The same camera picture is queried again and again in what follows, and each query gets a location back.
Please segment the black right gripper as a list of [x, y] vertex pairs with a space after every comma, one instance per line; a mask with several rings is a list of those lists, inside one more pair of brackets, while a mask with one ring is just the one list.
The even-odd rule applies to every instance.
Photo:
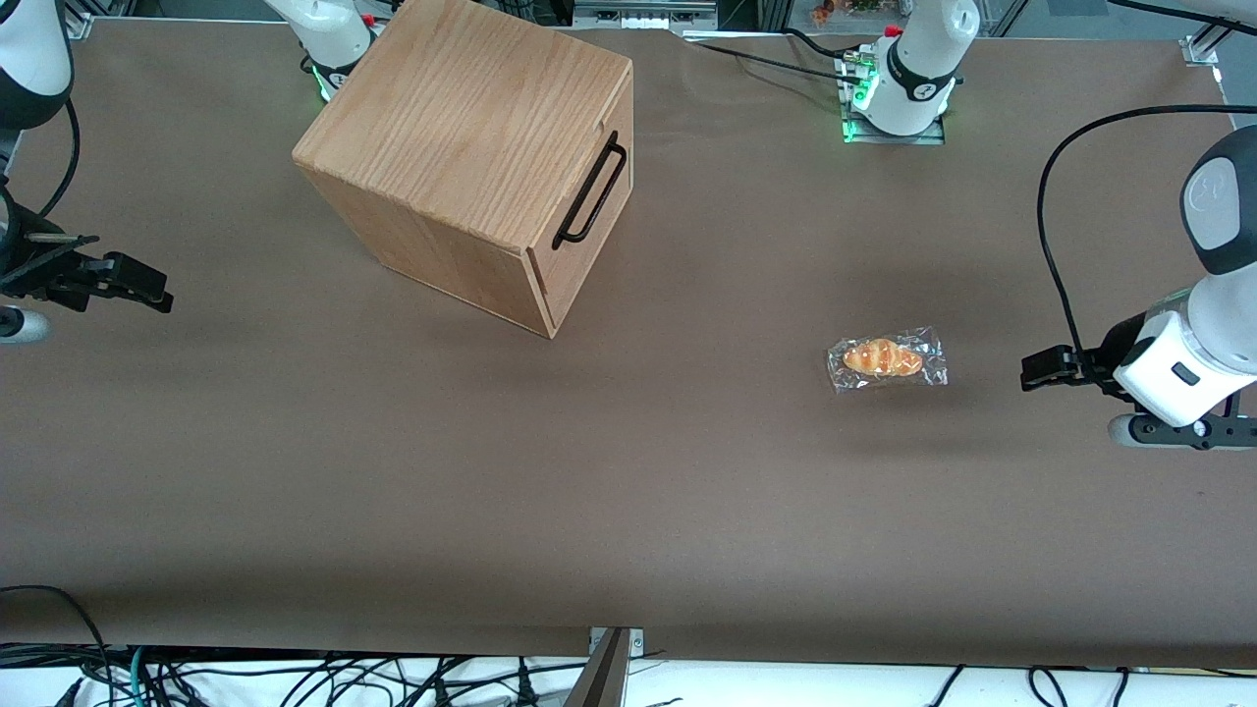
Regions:
[[77, 312], [84, 312], [93, 297], [134, 301], [158, 313], [171, 312], [173, 296], [163, 272], [111, 252], [103, 255], [101, 276], [96, 269], [101, 260], [80, 253], [80, 247], [96, 242], [98, 237], [50, 233], [16, 237], [3, 247], [3, 296], [52, 301]]

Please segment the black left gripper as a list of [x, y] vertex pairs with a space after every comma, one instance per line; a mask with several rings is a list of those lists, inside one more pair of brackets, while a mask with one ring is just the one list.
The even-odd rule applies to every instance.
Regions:
[[1145, 323], [1144, 312], [1130, 316], [1109, 328], [1097, 348], [1073, 353], [1072, 346], [1055, 346], [1043, 351], [1043, 361], [1019, 364], [1019, 390], [1035, 391], [1052, 386], [1092, 385], [1106, 398], [1128, 398], [1128, 390], [1117, 381], [1117, 367], [1136, 348], [1136, 341]]

